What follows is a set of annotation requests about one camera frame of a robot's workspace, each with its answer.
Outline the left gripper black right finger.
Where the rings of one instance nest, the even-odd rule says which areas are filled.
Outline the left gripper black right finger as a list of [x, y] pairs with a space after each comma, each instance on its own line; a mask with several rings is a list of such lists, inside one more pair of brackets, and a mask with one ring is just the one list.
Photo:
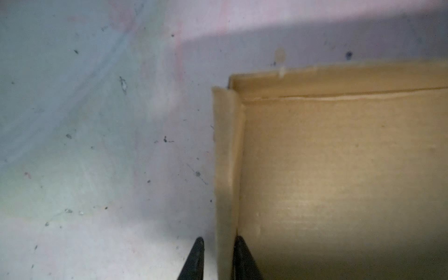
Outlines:
[[234, 280], [263, 280], [262, 274], [242, 236], [236, 236], [233, 250]]

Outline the brown cardboard paper box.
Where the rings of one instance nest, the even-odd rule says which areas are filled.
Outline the brown cardboard paper box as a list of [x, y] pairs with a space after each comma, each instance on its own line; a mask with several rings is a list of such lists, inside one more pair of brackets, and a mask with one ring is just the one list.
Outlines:
[[232, 75], [213, 93], [218, 277], [448, 277], [448, 63]]

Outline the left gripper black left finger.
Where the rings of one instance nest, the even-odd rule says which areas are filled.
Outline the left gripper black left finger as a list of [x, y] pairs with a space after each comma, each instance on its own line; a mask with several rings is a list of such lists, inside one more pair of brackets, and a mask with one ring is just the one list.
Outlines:
[[204, 239], [196, 238], [184, 266], [178, 276], [178, 280], [203, 280], [204, 279]]

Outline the floral table mat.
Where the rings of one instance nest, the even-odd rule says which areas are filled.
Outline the floral table mat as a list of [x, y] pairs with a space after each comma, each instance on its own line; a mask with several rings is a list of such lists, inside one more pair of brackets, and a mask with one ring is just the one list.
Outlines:
[[2, 1], [1, 278], [217, 278], [211, 88], [444, 58], [446, 1]]

